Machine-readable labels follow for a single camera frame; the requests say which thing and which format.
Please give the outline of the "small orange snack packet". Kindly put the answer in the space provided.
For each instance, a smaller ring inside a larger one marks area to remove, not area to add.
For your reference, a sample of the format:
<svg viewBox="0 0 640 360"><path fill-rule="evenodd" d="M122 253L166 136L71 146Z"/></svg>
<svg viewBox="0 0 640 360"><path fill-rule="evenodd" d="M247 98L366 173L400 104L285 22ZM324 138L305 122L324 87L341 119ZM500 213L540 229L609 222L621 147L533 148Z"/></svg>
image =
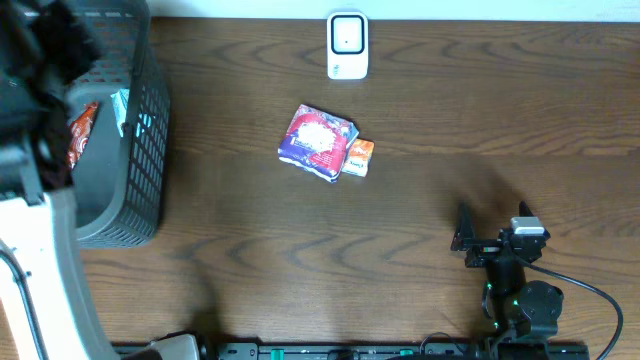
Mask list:
<svg viewBox="0 0 640 360"><path fill-rule="evenodd" d="M349 149L342 172L365 177L369 170L374 147L375 144L372 141L356 139Z"/></svg>

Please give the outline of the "red purple snack bag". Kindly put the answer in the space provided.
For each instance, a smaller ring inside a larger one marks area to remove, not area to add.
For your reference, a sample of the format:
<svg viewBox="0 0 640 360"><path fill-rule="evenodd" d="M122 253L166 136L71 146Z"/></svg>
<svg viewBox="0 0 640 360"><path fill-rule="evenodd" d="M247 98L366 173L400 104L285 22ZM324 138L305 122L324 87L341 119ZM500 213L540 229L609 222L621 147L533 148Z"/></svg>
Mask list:
<svg viewBox="0 0 640 360"><path fill-rule="evenodd" d="M351 121L301 104L278 147L278 158L334 183L358 135Z"/></svg>

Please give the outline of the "teal white snack wrapper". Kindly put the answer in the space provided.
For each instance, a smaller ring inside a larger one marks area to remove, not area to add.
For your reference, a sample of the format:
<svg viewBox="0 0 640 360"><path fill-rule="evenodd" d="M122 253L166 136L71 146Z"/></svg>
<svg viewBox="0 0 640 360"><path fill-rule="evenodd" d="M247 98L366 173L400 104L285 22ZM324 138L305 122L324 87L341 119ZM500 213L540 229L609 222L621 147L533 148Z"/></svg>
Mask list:
<svg viewBox="0 0 640 360"><path fill-rule="evenodd" d="M130 90L128 88L121 88L111 95L111 101L116 120L116 128L120 137L124 136L124 128L128 112L129 94Z"/></svg>

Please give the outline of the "brown orange candy bar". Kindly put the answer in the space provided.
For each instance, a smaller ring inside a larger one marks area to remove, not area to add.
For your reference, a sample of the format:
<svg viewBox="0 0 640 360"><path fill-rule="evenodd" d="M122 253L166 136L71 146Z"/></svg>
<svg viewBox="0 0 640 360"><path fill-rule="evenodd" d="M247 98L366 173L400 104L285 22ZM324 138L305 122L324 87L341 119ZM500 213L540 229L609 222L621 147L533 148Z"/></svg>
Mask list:
<svg viewBox="0 0 640 360"><path fill-rule="evenodd" d="M95 101L87 104L84 111L69 126L71 142L67 151L67 164L73 169L88 144L100 103Z"/></svg>

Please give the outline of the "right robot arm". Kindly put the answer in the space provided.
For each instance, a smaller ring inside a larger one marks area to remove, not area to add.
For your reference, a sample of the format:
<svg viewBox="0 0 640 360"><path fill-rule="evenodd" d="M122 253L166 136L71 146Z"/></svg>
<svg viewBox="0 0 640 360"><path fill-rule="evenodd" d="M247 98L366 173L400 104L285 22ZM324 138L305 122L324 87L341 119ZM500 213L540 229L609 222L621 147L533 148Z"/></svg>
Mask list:
<svg viewBox="0 0 640 360"><path fill-rule="evenodd" d="M525 202L510 226L493 239L479 238L469 208L459 206L451 249L466 254L466 267L486 271L482 309L495 328L468 350L470 354L480 359L551 357L548 339L558 332L564 294L547 282L528 281L525 275L525 267L542 256L549 238Z"/></svg>

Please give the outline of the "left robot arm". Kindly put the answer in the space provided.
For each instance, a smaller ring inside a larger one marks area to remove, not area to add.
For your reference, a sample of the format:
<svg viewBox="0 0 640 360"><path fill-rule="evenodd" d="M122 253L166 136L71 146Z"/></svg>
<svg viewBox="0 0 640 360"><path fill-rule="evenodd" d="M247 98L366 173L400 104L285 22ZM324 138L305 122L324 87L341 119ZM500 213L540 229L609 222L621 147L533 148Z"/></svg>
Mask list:
<svg viewBox="0 0 640 360"><path fill-rule="evenodd" d="M181 333L118 352L76 240L64 88L98 59L62 1L1 4L1 302L22 359L199 359Z"/></svg>

